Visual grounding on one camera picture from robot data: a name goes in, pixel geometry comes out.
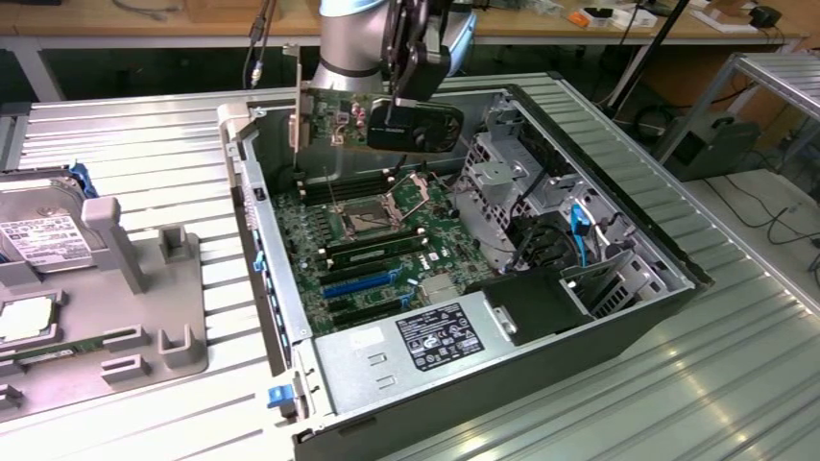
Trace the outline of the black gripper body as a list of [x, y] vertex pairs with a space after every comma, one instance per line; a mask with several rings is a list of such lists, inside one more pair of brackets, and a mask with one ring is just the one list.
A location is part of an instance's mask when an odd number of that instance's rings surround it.
[[401, 1], [400, 47], [423, 43], [428, 48], [441, 48], [448, 13], [448, 1]]

